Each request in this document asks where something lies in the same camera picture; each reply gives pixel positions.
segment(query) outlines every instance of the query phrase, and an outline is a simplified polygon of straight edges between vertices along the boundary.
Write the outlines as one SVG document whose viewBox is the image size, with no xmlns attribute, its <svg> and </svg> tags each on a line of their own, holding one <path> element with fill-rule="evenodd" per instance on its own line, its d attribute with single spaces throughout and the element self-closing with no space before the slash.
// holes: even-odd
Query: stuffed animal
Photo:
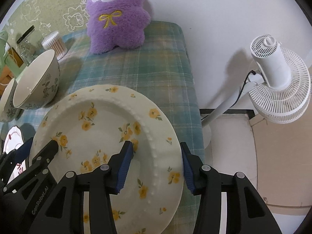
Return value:
<svg viewBox="0 0 312 234">
<path fill-rule="evenodd" d="M 101 54 L 115 46 L 126 49 L 141 46 L 144 42 L 144 28 L 151 20 L 143 9 L 143 1 L 87 0 L 90 52 Z"/>
</svg>

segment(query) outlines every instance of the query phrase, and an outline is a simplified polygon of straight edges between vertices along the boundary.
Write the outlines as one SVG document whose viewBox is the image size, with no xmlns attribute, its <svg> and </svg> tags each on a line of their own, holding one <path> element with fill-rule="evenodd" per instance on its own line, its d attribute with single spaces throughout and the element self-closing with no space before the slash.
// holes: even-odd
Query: table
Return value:
<svg viewBox="0 0 312 234">
<path fill-rule="evenodd" d="M 64 96 L 86 86 L 116 84 L 134 89 L 155 102 L 168 117 L 179 141 L 185 141 L 191 153 L 203 159 L 201 117 L 182 30 L 173 23 L 153 21 L 145 35 L 140 48 L 115 48 L 101 55 L 89 53 L 86 30 L 65 35 L 63 40 L 69 51 L 59 61 L 61 79 L 54 100 L 44 108 L 21 111 L 9 124 L 0 123 L 1 137 L 18 125 L 28 139 Z M 193 196 L 184 184 L 179 208 L 163 233 L 192 233 L 199 202 L 200 197 Z"/>
</svg>

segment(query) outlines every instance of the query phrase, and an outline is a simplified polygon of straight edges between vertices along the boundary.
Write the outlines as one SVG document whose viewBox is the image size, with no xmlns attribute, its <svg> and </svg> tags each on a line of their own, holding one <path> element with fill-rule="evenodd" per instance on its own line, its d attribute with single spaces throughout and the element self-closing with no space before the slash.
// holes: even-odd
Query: black lid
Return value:
<svg viewBox="0 0 312 234">
<path fill-rule="evenodd" d="M 31 26 L 18 40 L 17 40 L 17 44 L 20 44 L 22 42 L 22 40 L 24 38 L 26 38 L 26 36 L 32 31 L 35 29 L 35 26 Z"/>
</svg>

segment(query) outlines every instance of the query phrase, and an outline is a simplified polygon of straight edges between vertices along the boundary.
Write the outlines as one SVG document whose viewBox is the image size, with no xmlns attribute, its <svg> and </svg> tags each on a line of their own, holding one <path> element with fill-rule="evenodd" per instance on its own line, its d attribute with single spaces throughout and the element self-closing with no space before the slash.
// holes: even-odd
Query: fan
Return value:
<svg viewBox="0 0 312 234">
<path fill-rule="evenodd" d="M 271 122 L 290 123 L 306 111 L 311 78 L 303 60 L 293 51 L 281 48 L 269 34 L 255 38 L 250 50 L 260 70 L 249 72 L 243 86 L 203 119 L 203 127 L 247 93 L 255 109 Z"/>
</svg>

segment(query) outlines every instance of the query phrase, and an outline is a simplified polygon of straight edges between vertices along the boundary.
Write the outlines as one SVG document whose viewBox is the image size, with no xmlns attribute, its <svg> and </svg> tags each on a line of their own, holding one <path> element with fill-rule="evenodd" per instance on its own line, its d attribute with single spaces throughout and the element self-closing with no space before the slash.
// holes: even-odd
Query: fan grille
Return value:
<svg viewBox="0 0 312 234">
<path fill-rule="evenodd" d="M 266 47 L 263 44 L 263 41 L 266 37 L 269 37 L 269 34 L 261 35 L 255 38 L 250 46 L 252 54 L 258 58 L 265 58 L 273 54 L 277 49 L 277 43 L 274 47 Z"/>
<path fill-rule="evenodd" d="M 249 92 L 256 110 L 275 123 L 290 123 L 298 119 L 310 101 L 311 79 L 303 60 L 294 52 L 282 48 L 291 69 L 291 83 L 284 90 L 274 90 L 260 84 Z"/>
</svg>

